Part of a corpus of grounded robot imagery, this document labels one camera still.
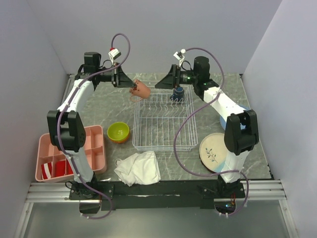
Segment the dark blue ceramic mug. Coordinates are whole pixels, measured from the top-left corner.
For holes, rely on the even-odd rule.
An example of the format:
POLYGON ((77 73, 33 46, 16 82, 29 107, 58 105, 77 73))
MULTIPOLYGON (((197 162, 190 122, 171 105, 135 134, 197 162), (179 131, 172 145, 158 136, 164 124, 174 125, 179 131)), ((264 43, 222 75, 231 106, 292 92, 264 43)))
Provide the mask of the dark blue ceramic mug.
POLYGON ((184 99, 184 88, 179 86, 173 89, 173 93, 170 96, 170 100, 175 103, 181 103, 184 99))

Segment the pink printed ceramic mug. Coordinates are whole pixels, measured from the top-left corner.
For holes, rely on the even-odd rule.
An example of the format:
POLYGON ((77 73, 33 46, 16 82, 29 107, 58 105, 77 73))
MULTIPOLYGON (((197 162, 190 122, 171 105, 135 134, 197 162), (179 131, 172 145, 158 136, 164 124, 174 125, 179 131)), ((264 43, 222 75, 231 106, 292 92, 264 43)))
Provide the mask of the pink printed ceramic mug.
POLYGON ((148 99, 151 95, 150 88, 139 79, 135 79, 134 83, 136 86, 129 90, 129 93, 131 94, 129 100, 136 103, 143 99, 148 99))

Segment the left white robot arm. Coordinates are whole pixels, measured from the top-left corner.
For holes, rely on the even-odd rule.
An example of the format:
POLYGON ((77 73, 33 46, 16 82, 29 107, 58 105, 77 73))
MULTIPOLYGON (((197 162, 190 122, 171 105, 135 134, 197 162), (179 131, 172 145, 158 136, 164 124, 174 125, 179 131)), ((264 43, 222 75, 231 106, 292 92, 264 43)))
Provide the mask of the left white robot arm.
POLYGON ((112 62, 110 68, 101 67, 101 54, 85 53, 84 63, 75 75, 70 93, 58 109, 49 111, 47 114, 51 143, 66 156, 74 173, 74 180, 84 184, 81 193, 87 199, 96 198, 99 187, 92 182, 95 179, 95 173, 84 152, 86 132, 80 112, 101 82, 109 82, 118 88, 136 86, 123 72, 121 65, 121 63, 112 62))

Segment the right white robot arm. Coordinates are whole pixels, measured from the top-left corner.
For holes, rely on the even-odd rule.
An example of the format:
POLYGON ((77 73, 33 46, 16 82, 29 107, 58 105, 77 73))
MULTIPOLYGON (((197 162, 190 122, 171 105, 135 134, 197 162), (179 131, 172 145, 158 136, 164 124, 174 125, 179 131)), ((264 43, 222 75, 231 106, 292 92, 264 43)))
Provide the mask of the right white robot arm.
POLYGON ((226 123, 224 144, 227 150, 224 167, 218 172, 222 182, 217 185, 221 197, 234 192, 234 182, 241 178, 241 170, 250 151, 259 142, 257 114, 246 110, 230 99, 210 77, 209 59, 199 56, 194 67, 183 70, 184 56, 176 56, 179 63, 173 64, 169 73, 156 85, 157 89, 176 89, 182 84, 192 85, 195 94, 207 105, 212 106, 226 123))

